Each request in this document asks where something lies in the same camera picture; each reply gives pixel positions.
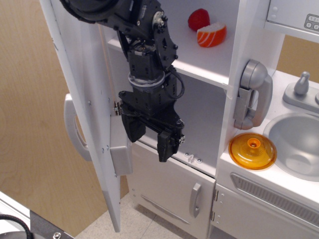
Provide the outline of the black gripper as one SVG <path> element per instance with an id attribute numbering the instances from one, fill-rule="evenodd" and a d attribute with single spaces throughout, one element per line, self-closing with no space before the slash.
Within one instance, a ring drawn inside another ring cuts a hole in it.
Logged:
<path id="1" fill-rule="evenodd" d="M 174 110 L 177 99 L 177 77 L 169 73 L 156 81 L 128 75 L 132 92 L 121 91 L 122 122 L 131 142 L 146 133 L 146 127 L 158 133 L 157 150 L 160 162 L 177 153 L 178 139 L 184 139 L 184 122 Z"/>

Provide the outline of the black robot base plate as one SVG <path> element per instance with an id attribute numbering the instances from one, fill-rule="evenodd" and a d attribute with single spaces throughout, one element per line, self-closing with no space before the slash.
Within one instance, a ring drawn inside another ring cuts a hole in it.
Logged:
<path id="1" fill-rule="evenodd" d="M 44 239 L 74 239 L 64 230 L 33 211 L 30 211 L 30 230 Z"/>

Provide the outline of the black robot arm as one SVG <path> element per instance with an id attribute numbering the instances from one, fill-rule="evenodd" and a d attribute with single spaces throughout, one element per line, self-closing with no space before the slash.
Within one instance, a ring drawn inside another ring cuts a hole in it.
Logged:
<path id="1" fill-rule="evenodd" d="M 80 21 L 114 29 L 129 63 L 132 91 L 119 92 L 122 122 L 131 142 L 147 129 L 158 135 L 161 162 L 184 142 L 183 120 L 174 104 L 184 83 L 173 67 L 178 46 L 173 43 L 167 16 L 156 0 L 64 0 L 63 7 Z"/>

